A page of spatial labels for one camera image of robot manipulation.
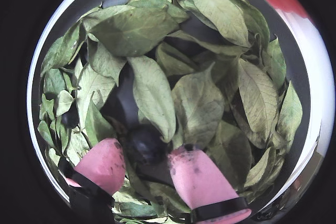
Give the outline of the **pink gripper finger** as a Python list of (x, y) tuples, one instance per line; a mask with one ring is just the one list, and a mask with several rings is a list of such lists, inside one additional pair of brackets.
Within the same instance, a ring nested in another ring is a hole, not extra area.
[(124, 183), (125, 168), (123, 149), (116, 138), (100, 141), (75, 166), (65, 158), (58, 162), (72, 194), (78, 193), (108, 207), (114, 205), (113, 195)]
[(173, 185), (191, 209), (188, 223), (238, 223), (250, 216), (246, 198), (202, 150), (181, 146), (168, 160)]

